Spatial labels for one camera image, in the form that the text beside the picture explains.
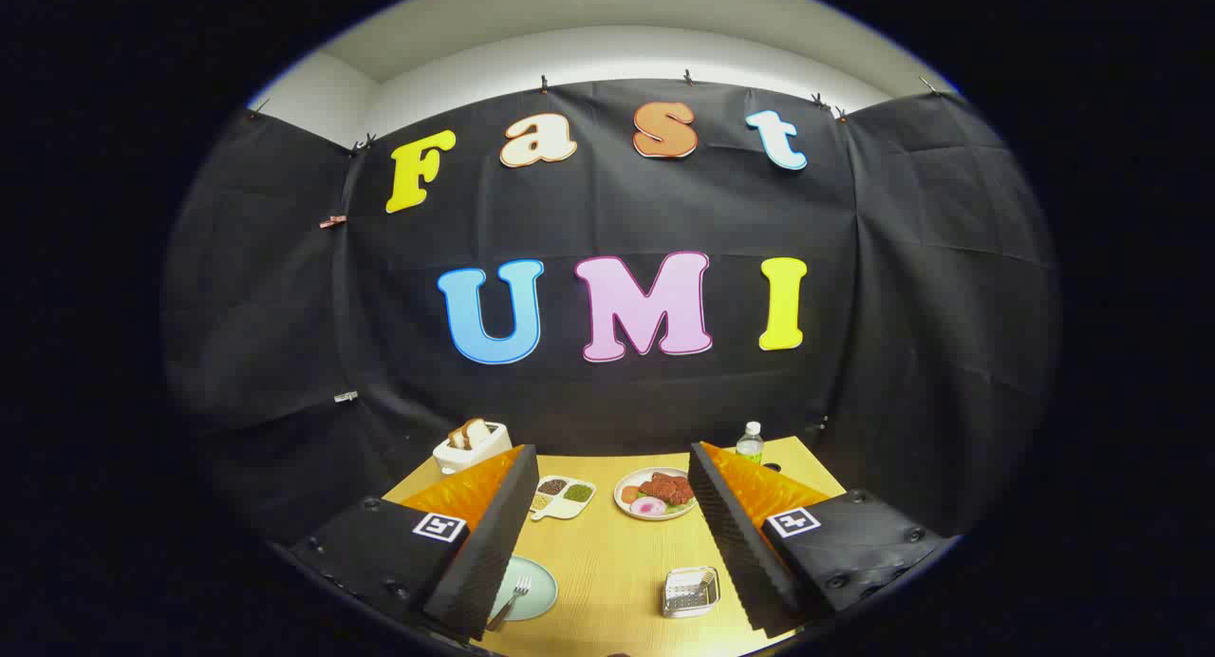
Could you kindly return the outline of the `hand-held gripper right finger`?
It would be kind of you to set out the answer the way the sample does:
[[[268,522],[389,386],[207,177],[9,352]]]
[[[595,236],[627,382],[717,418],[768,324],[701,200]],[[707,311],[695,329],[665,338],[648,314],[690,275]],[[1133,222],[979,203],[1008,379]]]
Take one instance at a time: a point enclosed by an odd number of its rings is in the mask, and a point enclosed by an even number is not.
[[[752,628],[778,636],[872,607],[955,540],[869,489],[820,489],[708,443],[686,478]]]

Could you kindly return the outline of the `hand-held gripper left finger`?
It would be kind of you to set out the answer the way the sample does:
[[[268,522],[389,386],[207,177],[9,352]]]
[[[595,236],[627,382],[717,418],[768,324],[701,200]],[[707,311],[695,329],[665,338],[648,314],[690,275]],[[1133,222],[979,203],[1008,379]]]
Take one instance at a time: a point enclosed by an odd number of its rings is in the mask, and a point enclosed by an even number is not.
[[[411,497],[361,498],[292,544],[290,563],[395,630],[480,640],[538,481],[520,444]]]

